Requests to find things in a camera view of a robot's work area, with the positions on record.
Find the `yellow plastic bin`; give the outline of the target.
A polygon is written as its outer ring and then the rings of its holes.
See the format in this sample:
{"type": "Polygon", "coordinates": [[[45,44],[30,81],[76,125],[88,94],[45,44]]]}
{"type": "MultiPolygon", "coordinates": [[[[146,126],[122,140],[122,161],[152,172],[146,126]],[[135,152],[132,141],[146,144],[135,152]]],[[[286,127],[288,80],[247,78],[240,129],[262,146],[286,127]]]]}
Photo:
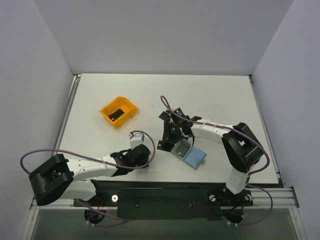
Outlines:
{"type": "Polygon", "coordinates": [[[119,129],[129,119],[133,118],[139,108],[126,97],[118,96],[99,112],[115,129],[119,129]]]}

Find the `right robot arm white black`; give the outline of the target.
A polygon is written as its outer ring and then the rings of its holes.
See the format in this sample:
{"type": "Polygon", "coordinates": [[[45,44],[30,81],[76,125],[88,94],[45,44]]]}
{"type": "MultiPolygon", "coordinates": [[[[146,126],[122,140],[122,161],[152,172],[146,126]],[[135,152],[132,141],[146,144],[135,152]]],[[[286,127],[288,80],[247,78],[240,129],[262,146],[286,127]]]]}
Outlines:
{"type": "Polygon", "coordinates": [[[251,129],[243,122],[220,128],[199,116],[189,118],[179,108],[175,113],[164,111],[159,118],[163,120],[163,135],[157,149],[172,153],[195,170],[204,164],[207,155],[188,139],[201,138],[224,147],[232,170],[223,198],[230,205],[236,204],[248,185],[250,172],[263,155],[251,129]]]}

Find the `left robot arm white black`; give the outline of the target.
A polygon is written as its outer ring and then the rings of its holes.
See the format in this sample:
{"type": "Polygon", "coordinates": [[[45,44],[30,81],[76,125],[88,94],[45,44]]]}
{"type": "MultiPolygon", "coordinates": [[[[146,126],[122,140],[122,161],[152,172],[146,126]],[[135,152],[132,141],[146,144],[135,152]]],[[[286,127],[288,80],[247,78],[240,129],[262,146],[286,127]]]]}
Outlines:
{"type": "Polygon", "coordinates": [[[96,177],[116,177],[147,167],[149,148],[139,144],[132,149],[114,152],[100,159],[67,159],[55,154],[29,174],[29,180],[39,206],[58,200],[72,182],[96,177]]]}

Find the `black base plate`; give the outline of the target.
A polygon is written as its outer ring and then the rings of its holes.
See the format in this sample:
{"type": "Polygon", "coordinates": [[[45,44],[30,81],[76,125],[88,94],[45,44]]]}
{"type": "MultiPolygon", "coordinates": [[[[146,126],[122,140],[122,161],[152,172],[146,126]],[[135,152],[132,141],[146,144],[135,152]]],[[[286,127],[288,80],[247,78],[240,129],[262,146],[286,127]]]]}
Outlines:
{"type": "Polygon", "coordinates": [[[220,220],[239,218],[241,207],[253,205],[252,194],[236,195],[224,183],[91,180],[94,196],[79,200],[90,207],[115,207],[125,220],[220,220]]]}

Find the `aluminium rail frame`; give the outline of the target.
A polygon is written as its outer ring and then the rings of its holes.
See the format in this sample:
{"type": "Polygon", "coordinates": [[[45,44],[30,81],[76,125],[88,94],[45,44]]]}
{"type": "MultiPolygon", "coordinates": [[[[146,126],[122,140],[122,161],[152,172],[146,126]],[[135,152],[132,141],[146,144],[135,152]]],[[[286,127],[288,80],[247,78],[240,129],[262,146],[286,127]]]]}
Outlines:
{"type": "Polygon", "coordinates": [[[144,134],[150,150],[148,166],[126,175],[99,176],[72,182],[53,203],[39,206],[33,237],[39,240],[293,240],[291,210],[297,207],[292,188],[279,185],[260,113],[247,76],[93,74],[80,77],[67,109],[67,120],[50,158],[100,159],[131,149],[130,133],[144,134]],[[125,97],[139,110],[122,127],[115,129],[100,113],[117,97],[125,97]],[[206,218],[127,220],[117,217],[116,207],[90,207],[79,200],[93,197],[92,180],[123,182],[169,182],[225,184],[232,166],[225,148],[211,140],[189,138],[206,153],[197,170],[158,150],[162,140],[163,111],[181,108],[189,118],[211,121],[218,128],[246,124],[263,152],[250,172],[245,190],[253,205],[240,208],[240,217],[224,213],[220,220],[206,218]]]}

